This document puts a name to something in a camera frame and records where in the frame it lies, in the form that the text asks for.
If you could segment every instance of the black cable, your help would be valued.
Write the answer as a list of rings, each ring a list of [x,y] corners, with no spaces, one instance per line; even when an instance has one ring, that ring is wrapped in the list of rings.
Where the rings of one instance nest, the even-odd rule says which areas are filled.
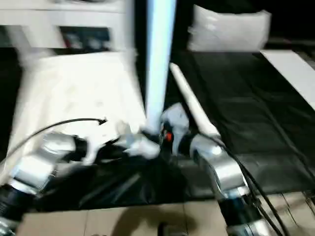
[[[264,210],[264,208],[262,208],[262,206],[258,206],[258,210],[260,211],[260,213],[262,214],[262,216],[266,219],[266,221],[268,222],[268,224],[273,228],[273,230],[276,232],[276,234],[278,236],[282,236],[281,231],[278,229],[278,227],[276,226],[276,224],[272,221],[272,219],[269,217],[269,215],[266,213],[266,211]]]
[[[300,227],[300,226],[298,225],[298,223],[296,222],[296,220],[294,219],[293,215],[292,215],[292,212],[291,212],[291,210],[290,210],[290,205],[289,205],[289,203],[287,202],[286,198],[284,197],[284,194],[281,193],[281,195],[282,195],[282,197],[283,197],[283,199],[284,199],[284,201],[285,201],[285,203],[286,203],[287,212],[288,212],[289,215],[291,216],[291,218],[292,218],[293,222],[295,223],[295,225],[296,225],[297,227]]]
[[[28,137],[26,137],[25,139],[23,139],[21,142],[19,142],[10,152],[7,153],[6,158],[9,158],[10,156],[12,156],[18,149],[20,149],[25,143],[27,143],[27,141],[29,141],[31,138],[33,138],[34,136],[40,134],[41,132],[50,129],[52,127],[58,126],[58,125],[62,125],[62,124],[67,124],[67,123],[72,123],[72,122],[77,122],[77,121],[98,121],[98,124],[104,124],[106,122],[105,119],[96,119],[96,118],[77,118],[77,119],[67,119],[67,120],[63,120],[51,125],[48,125],[42,129],[39,129],[38,131],[32,133],[31,135],[29,135]]]
[[[232,154],[232,152],[230,152],[227,147],[223,144],[221,144],[220,142],[218,142],[217,140],[208,137],[209,139],[211,139],[213,142],[215,142],[219,147],[221,147],[223,150],[225,150],[236,162],[237,164],[240,166],[241,171],[244,174],[244,177],[246,179],[246,181],[248,182],[250,191],[254,193],[254,189],[251,187],[251,184],[249,182],[249,180],[254,184],[255,188],[258,190],[258,192],[261,194],[261,196],[264,198],[264,200],[266,201],[266,203],[268,204],[270,210],[272,211],[273,215],[275,216],[276,220],[279,222],[282,231],[284,233],[285,236],[290,236],[290,233],[287,229],[287,227],[285,226],[285,224],[283,223],[283,221],[281,220],[279,214],[277,213],[277,210],[275,209],[275,207],[272,205],[272,203],[270,202],[269,198],[267,197],[267,195],[265,194],[265,192],[262,190],[262,188],[260,187],[259,183],[256,181],[256,179],[251,175],[251,173],[247,170],[247,168],[241,163],[241,161],[234,155]],[[270,219],[270,217],[267,215],[266,220],[272,221]]]
[[[269,198],[267,197],[267,195],[265,194],[265,192],[262,190],[262,188],[260,187],[259,183],[256,181],[256,179],[251,175],[251,173],[245,168],[245,166],[235,157],[232,156],[232,158],[239,164],[239,166],[241,167],[242,172],[244,173],[244,175],[246,177],[249,178],[249,180],[254,184],[255,188],[258,190],[258,192],[261,194],[261,196],[264,198],[264,200],[266,201],[266,203],[268,204],[270,210],[272,211],[273,215],[275,216],[276,220],[279,222],[282,231],[284,233],[285,236],[290,236],[290,233],[287,229],[287,227],[285,226],[285,224],[283,223],[283,221],[281,220],[279,214],[277,213],[277,210],[275,209],[275,207],[272,205],[272,203],[270,202]]]

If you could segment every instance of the light blue pole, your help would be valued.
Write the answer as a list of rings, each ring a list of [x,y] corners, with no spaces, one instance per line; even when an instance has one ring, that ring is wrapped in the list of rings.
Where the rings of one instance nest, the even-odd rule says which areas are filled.
[[[163,112],[176,0],[148,0],[146,128],[157,134]]]

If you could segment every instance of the tile floor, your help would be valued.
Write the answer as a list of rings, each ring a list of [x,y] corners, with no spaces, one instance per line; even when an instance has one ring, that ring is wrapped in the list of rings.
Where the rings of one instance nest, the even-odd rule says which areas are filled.
[[[315,235],[315,216],[302,193],[271,195],[269,198],[292,236]],[[262,205],[269,213],[264,201]],[[33,213],[25,217],[18,236],[157,236],[161,222],[177,225],[189,236],[227,235],[217,202],[204,201]]]

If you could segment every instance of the black cloth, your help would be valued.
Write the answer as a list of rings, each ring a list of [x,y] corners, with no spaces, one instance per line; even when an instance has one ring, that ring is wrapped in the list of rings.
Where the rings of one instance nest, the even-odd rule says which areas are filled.
[[[179,53],[224,143],[267,193],[315,187],[315,111],[261,53]]]
[[[0,161],[6,156],[22,68],[14,48],[0,48]]]

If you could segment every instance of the white stick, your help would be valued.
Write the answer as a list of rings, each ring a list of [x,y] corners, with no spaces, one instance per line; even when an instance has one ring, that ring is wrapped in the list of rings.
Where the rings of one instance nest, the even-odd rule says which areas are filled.
[[[159,133],[164,109],[176,0],[148,1],[146,128]]]
[[[189,110],[197,123],[199,132],[208,136],[219,134],[217,128],[209,121],[179,66],[174,63],[170,63],[170,69],[180,91],[184,96]]]

